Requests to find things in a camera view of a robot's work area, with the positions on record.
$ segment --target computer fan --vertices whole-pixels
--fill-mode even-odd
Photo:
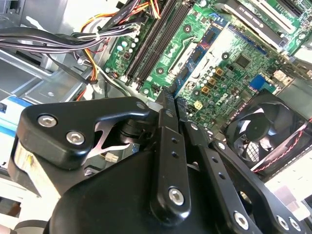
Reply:
[[[285,152],[307,124],[282,100],[262,91],[227,126],[225,136],[229,147],[252,168]]]

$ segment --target motherboard logo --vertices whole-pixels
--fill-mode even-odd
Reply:
[[[220,106],[220,105],[224,102],[224,100],[225,100],[227,97],[228,97],[228,94],[225,93],[225,94],[219,99],[219,101],[216,102],[216,105],[217,105],[217,106]]]

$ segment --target cable tie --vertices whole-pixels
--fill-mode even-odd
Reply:
[[[99,36],[99,33],[98,33],[98,32],[95,32],[95,35],[96,35],[96,41],[101,40],[101,37]]]

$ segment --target motherboard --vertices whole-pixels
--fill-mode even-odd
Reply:
[[[116,40],[104,71],[151,100],[162,87],[218,132],[263,89],[306,78],[293,54],[312,34],[310,0],[167,0],[161,19]]]

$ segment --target black fan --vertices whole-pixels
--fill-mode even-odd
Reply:
[[[269,155],[304,123],[271,94],[255,97],[230,123],[228,145],[251,168]]]

